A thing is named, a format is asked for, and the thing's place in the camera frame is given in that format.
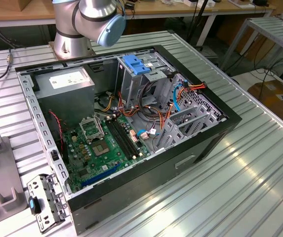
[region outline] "connector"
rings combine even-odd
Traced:
[[[13,64],[13,55],[12,55],[12,53],[10,52],[9,53],[9,55],[7,56],[7,58],[6,58],[6,61],[7,61],[7,64],[8,65],[12,65]]]
[[[183,85],[185,88],[188,88],[189,87],[189,82],[187,80],[184,80],[183,81]]]

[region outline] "cardboard box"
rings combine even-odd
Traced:
[[[0,0],[0,8],[22,11],[31,0]]]
[[[259,98],[261,82],[249,88],[248,92],[256,99]],[[264,83],[261,101],[269,110],[283,120],[283,84],[278,80]]]

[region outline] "aluminum table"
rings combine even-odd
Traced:
[[[196,166],[100,222],[81,236],[283,236],[283,121],[235,84],[178,35],[169,32],[122,37],[112,48],[162,44],[242,117],[212,153]],[[0,74],[7,51],[0,51]],[[14,67],[56,60],[49,46],[13,51]],[[50,173],[14,73],[0,80],[0,134],[9,136],[21,181]],[[0,236],[41,236],[26,209],[0,222]],[[70,217],[44,236],[72,237]]]
[[[234,41],[230,45],[225,55],[224,61],[220,67],[221,69],[224,69],[227,65],[229,58],[231,57],[232,53],[234,52],[235,48],[237,47],[239,41],[241,40],[248,27],[251,27],[255,31],[251,37],[251,40],[247,42],[244,49],[242,50],[241,55],[244,54],[245,51],[250,47],[256,35],[259,33],[280,46],[277,52],[272,57],[272,61],[269,66],[271,66],[273,62],[276,61],[276,58],[283,50],[283,20],[278,17],[250,18],[245,20],[244,24],[238,31]]]

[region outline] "ram slot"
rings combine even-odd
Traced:
[[[106,122],[106,125],[127,159],[133,159],[134,156],[137,157],[137,149],[132,141],[128,138],[120,124],[117,121],[108,121]]]

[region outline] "wooden table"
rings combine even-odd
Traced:
[[[183,3],[166,5],[160,0],[155,2],[140,1],[136,3],[134,13],[131,10],[127,10],[126,14],[128,19],[185,17],[193,16],[194,9],[194,7],[189,7]],[[269,7],[239,8],[227,0],[222,0],[220,3],[216,3],[215,7],[205,9],[203,15],[208,16],[208,20],[197,45],[203,45],[217,15],[264,13],[264,16],[269,16],[274,9],[275,7],[272,5]],[[0,8],[0,27],[48,24],[55,24],[51,0],[32,0],[21,12]]]

